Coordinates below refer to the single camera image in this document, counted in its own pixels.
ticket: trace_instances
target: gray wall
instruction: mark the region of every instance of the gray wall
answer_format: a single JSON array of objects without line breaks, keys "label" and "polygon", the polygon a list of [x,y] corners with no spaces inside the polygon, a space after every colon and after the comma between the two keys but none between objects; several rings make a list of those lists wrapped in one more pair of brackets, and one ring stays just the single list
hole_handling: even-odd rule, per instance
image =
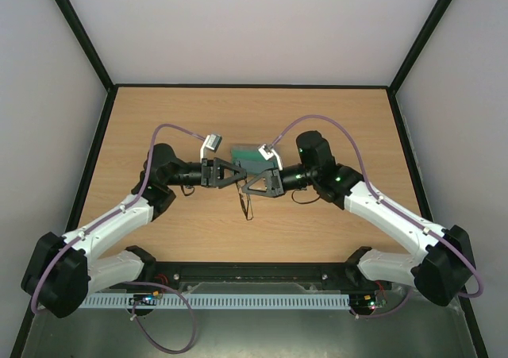
[{"label": "gray wall", "polygon": [[435,218],[470,233],[491,356],[508,333],[507,14],[508,0],[455,0],[398,95]]},{"label": "gray wall", "polygon": [[0,356],[37,239],[64,230],[105,95],[53,0],[0,0]]},{"label": "gray wall", "polygon": [[436,0],[72,0],[118,83],[388,84]]}]

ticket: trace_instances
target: black metal frame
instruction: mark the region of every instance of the black metal frame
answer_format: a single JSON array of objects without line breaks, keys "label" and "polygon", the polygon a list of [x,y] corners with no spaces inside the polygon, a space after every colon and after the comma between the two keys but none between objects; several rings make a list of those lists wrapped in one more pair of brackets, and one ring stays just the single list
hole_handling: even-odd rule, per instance
[{"label": "black metal frame", "polygon": [[[98,53],[95,51],[95,48],[88,37],[81,21],[78,18],[78,15],[72,8],[71,2],[69,0],[55,0],[57,5],[59,6],[62,14],[64,15],[67,23],[71,27],[73,33],[76,36],[76,39],[81,44],[83,51],[87,55],[92,67],[95,69],[98,77],[101,79],[103,86],[106,88],[108,95],[106,97],[106,102],[104,104],[104,109],[102,111],[102,115],[99,120],[98,128],[94,136],[93,144],[90,148],[90,153],[88,155],[88,159],[84,168],[83,177],[79,184],[79,189],[75,197],[75,202],[72,207],[72,211],[69,217],[69,221],[67,223],[66,230],[75,229],[78,226],[79,219],[81,217],[81,213],[83,211],[83,206],[85,203],[85,199],[87,197],[88,189],[90,187],[90,182],[92,175],[94,174],[95,164],[97,163],[98,155],[100,153],[102,140],[104,138],[106,128],[108,125],[108,121],[110,119],[111,110],[113,109],[114,100],[116,98],[117,90],[119,87],[202,87],[202,88],[291,88],[291,89],[383,89],[387,92],[387,97],[389,99],[392,114],[394,116],[394,122],[397,127],[398,135],[401,141],[402,150],[404,152],[404,156],[406,157],[407,167],[409,169],[411,181],[414,187],[414,192],[418,201],[418,205],[420,207],[421,215],[429,220],[432,219],[432,214],[430,212],[429,204],[427,202],[427,198],[425,196],[425,191],[421,182],[421,177],[419,175],[419,171],[414,159],[413,151],[410,146],[410,142],[407,136],[406,128],[404,126],[402,115],[400,113],[400,109],[397,103],[396,94],[401,87],[402,83],[410,73],[411,68],[419,57],[421,51],[425,47],[429,38],[431,37],[434,29],[437,27],[439,21],[445,14],[448,6],[452,2],[452,0],[437,0],[434,5],[430,15],[428,16],[425,24],[423,25],[420,33],[418,34],[415,42],[410,48],[406,58],[404,59],[401,67],[399,68],[394,80],[392,81],[389,87],[386,86],[363,86],[363,85],[290,85],[290,84],[278,84],[278,85],[269,85],[269,84],[114,84],[108,75],[102,61],[100,60]],[[205,270],[206,268],[210,268],[210,266],[217,266],[217,264],[192,264],[193,272],[199,272],[200,269],[203,269],[203,275],[207,275]],[[222,267],[231,268],[238,267],[238,264],[219,264]],[[271,269],[275,266],[279,266],[280,264],[257,264],[256,269],[263,269],[266,267],[265,273],[269,273]],[[312,264],[284,264],[285,267],[292,268],[301,268],[303,272],[313,272],[313,275],[316,272],[321,272],[323,267],[327,267],[328,264],[315,264],[314,267]],[[483,343],[483,338],[479,331],[478,324],[476,323],[475,315],[471,307],[471,303],[466,298],[460,298],[460,304],[464,310],[466,321],[468,324],[468,328],[471,334],[471,338],[473,344],[475,346],[476,354],[478,357],[488,357],[487,350],[485,349],[485,344]],[[21,328],[19,334],[17,336],[15,345],[13,347],[13,351],[11,353],[11,358],[20,357],[25,347],[26,338],[29,333],[30,326],[32,324],[33,314],[28,308],[25,318],[21,324]]]}]

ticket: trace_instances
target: robotic arm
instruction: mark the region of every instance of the robotic arm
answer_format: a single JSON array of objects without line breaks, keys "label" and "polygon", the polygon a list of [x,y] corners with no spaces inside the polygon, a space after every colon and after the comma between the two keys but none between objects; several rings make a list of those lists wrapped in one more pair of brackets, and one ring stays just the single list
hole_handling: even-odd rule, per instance
[{"label": "robotic arm", "polygon": [[[43,280],[38,293],[39,303],[58,318],[71,314],[96,291],[126,281],[151,281],[156,260],[142,248],[131,246],[116,256],[99,257],[121,238],[156,220],[169,208],[176,198],[169,186],[223,188],[245,179],[245,169],[218,158],[206,158],[206,150],[216,152],[220,142],[218,135],[205,139],[200,163],[185,163],[175,156],[171,146],[155,145],[149,171],[145,161],[140,182],[118,206],[62,237],[47,233],[39,239],[21,282],[22,289],[34,295],[48,265],[76,239]],[[226,177],[225,171],[230,171],[230,175]],[[147,184],[140,194],[147,174]]]},{"label": "robotic arm", "polygon": [[[296,145],[301,164],[282,168],[280,158],[277,158],[278,168],[264,171],[244,185],[242,191],[274,198],[312,186],[320,198],[371,222],[409,253],[360,248],[350,258],[355,262],[348,271],[352,282],[365,278],[406,284],[416,287],[431,302],[447,306],[471,277],[471,271],[429,232],[444,238],[474,266],[466,231],[457,225],[446,229],[422,219],[365,182],[358,171],[337,164],[328,141],[319,132],[300,134]],[[276,151],[267,145],[263,145],[260,152],[265,158],[276,156]],[[261,179],[266,190],[253,189],[252,186]],[[378,198],[369,190],[369,184]]]}]

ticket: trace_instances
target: wooden tabletop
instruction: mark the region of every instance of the wooden tabletop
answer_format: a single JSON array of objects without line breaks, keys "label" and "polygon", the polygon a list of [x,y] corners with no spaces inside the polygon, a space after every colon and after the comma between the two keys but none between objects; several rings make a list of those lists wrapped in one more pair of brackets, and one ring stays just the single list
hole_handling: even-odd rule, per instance
[{"label": "wooden tabletop", "polygon": [[[297,117],[324,114],[339,121],[360,147],[371,181],[385,194],[419,214],[406,161],[384,90],[120,88],[87,196],[81,225],[116,206],[136,185],[152,132],[170,122],[224,138],[217,154],[230,160],[232,144],[272,142]],[[296,164],[295,138],[318,130],[337,162],[359,169],[342,133],[327,122],[308,120],[279,143],[285,165]],[[199,161],[201,142],[174,129],[160,132],[184,161]],[[137,244],[159,261],[333,262],[370,245],[385,252],[402,248],[361,218],[318,201],[298,205],[290,195],[252,197],[254,219],[246,221],[235,186],[196,187],[177,199],[165,214],[113,247],[117,253]],[[296,193],[298,200],[315,192]]]}]

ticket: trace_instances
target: purple cable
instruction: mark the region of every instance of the purple cable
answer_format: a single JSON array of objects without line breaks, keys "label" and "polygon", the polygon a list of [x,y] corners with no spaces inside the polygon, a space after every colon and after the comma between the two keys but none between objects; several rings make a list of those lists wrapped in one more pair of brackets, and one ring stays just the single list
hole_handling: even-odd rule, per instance
[{"label": "purple cable", "polygon": [[145,287],[159,287],[159,288],[162,288],[162,289],[169,291],[173,294],[176,294],[178,297],[180,297],[180,299],[183,301],[183,303],[186,305],[187,309],[189,310],[190,318],[192,319],[192,335],[190,336],[189,343],[184,348],[182,348],[180,350],[170,350],[169,348],[165,348],[164,346],[159,345],[157,342],[155,342],[153,340],[153,338],[150,337],[150,335],[148,334],[148,332],[146,331],[146,329],[144,328],[144,326],[141,324],[140,320],[136,316],[136,306],[139,304],[140,301],[136,301],[134,303],[134,306],[131,309],[131,314],[134,317],[133,320],[136,321],[137,325],[140,327],[141,331],[143,332],[143,334],[146,337],[146,339],[148,340],[148,342],[150,342],[150,344],[152,344],[153,347],[157,348],[161,352],[165,352],[166,354],[182,354],[183,352],[188,352],[189,350],[191,350],[192,345],[194,344],[194,340],[196,339],[196,333],[198,331],[198,322],[196,321],[196,314],[194,313],[194,310],[192,309],[190,303],[187,301],[187,299],[185,297],[183,297],[183,295],[180,292],[174,290],[173,288],[170,288],[170,287],[167,287],[163,284],[158,284],[158,283],[147,283],[144,281],[140,281],[140,282],[132,281],[132,282],[126,282],[124,284],[141,285],[141,286],[145,286]]},{"label": "purple cable", "polygon": [[350,308],[349,310],[351,310],[351,313],[352,313],[353,316],[358,317],[358,318],[369,319],[369,318],[381,318],[381,317],[389,316],[390,314],[393,314],[393,313],[397,312],[403,306],[405,306],[407,304],[407,302],[409,301],[409,299],[410,299],[412,294],[413,294],[413,291],[411,290],[411,288],[409,288],[409,290],[406,293],[406,297],[404,297],[404,299],[400,302],[400,304],[398,304],[394,309],[388,310],[385,313],[370,314],[370,315],[362,316],[362,315],[356,314],[356,312],[353,310],[353,308]]},{"label": "purple cable", "polygon": [[[363,160],[363,158],[362,158],[362,156],[360,154],[360,150],[358,149],[358,145],[356,145],[356,142],[353,140],[351,134],[349,134],[349,132],[346,130],[346,128],[344,126],[342,126],[341,124],[339,124],[338,122],[336,122],[335,120],[333,120],[333,119],[331,119],[329,117],[323,116],[321,114],[307,114],[306,116],[301,116],[300,118],[297,118],[296,120],[291,122],[274,139],[274,141],[269,146],[271,146],[271,147],[276,146],[279,143],[279,141],[281,141],[282,138],[286,135],[286,133],[291,130],[291,128],[293,128],[298,123],[300,123],[300,122],[302,122],[304,120],[307,120],[309,118],[317,118],[319,120],[324,120],[324,121],[327,121],[327,122],[335,125],[348,138],[348,140],[351,143],[353,149],[355,149],[356,158],[358,159],[358,163],[360,164],[360,170],[362,171],[362,175],[364,176],[365,186],[367,186],[367,189],[369,190],[369,192],[372,194],[372,196],[375,198],[376,201],[378,201],[379,203],[383,204],[386,208],[388,208],[392,212],[396,213],[399,217],[401,217],[402,219],[408,221],[412,225],[418,227],[421,230],[425,229],[425,226],[423,224],[421,224],[419,221],[417,221],[416,219],[413,219],[412,217],[410,217],[407,214],[404,214],[397,207],[395,207],[391,203],[385,201],[384,198],[380,198],[379,194],[375,192],[374,188],[371,185],[371,181],[369,180],[369,178],[367,176],[367,171],[365,169],[364,160]],[[470,293],[470,294],[469,293],[464,293],[464,292],[459,292],[459,296],[465,297],[465,298],[479,297],[483,293],[483,281],[482,281],[482,278],[479,276],[479,273],[476,271],[475,267],[473,267],[473,265],[469,262],[469,260],[466,259],[464,257],[464,255],[462,255],[462,253],[459,252],[458,249],[456,249],[451,244],[449,244],[445,239],[443,239],[442,237],[438,236],[436,233],[434,233],[432,231],[429,231],[428,234],[431,237],[434,237],[435,239],[440,241],[447,248],[449,248],[450,251],[452,251],[460,259],[460,261],[462,261],[464,263],[464,265],[466,267],[468,267],[468,269],[471,271],[473,276],[475,276],[475,279],[478,282],[478,290],[475,293]]]},{"label": "purple cable", "polygon": [[[205,137],[197,134],[197,133],[194,133],[194,132],[191,132],[190,130],[187,130],[187,129],[184,129],[182,128],[181,126],[177,126],[177,125],[173,125],[173,124],[161,124],[159,126],[157,126],[157,128],[155,128],[155,130],[153,131],[153,134],[152,134],[152,140],[150,141],[150,149],[148,150],[148,158],[147,158],[147,166],[146,166],[146,171],[150,171],[150,167],[152,166],[152,154],[153,154],[153,147],[156,143],[156,138],[157,138],[157,133],[162,129],[162,128],[173,128],[173,129],[177,129],[181,132],[184,132],[190,136],[193,136],[195,138],[197,138],[198,140],[201,140],[201,141],[204,141],[205,140]],[[132,205],[134,205],[134,203],[136,203],[138,201],[138,199],[141,197],[141,195],[143,194],[144,192],[144,189],[146,188],[147,184],[148,184],[148,177],[149,177],[149,174],[145,174],[144,175],[144,179],[143,179],[143,183],[141,184],[141,188],[139,190],[139,192],[137,193],[136,197],[131,201],[131,203],[128,203],[125,205],[125,208],[128,209],[129,207],[131,207]],[[109,221],[112,217],[118,215],[119,213],[121,212],[120,209],[114,211],[113,213],[105,216],[104,218],[100,219],[99,221],[95,222],[93,225],[90,226],[89,229],[87,229],[85,232],[84,232],[84,235],[89,235],[94,229],[96,229],[97,227],[99,227],[100,225],[102,225],[103,223]],[[30,309],[32,310],[32,312],[34,314],[40,314],[41,311],[37,309],[37,303],[38,303],[38,298],[39,298],[39,294],[40,294],[40,290],[42,289],[42,286],[44,285],[44,282],[46,281],[46,279],[48,278],[49,276],[49,273],[51,272],[51,270],[55,267],[56,263],[60,260],[60,258],[69,250],[71,249],[71,247],[76,244],[81,238],[80,237],[75,237],[74,239],[72,239],[71,241],[69,241],[62,249],[59,250],[59,252],[55,255],[55,257],[53,258],[53,260],[51,260],[48,264],[48,266],[46,267],[46,269],[44,270],[44,273],[42,274],[42,276],[40,277],[39,279],[39,283],[37,283],[37,286],[35,288],[35,291],[33,292],[33,295],[32,295],[32,300],[30,301]]]}]

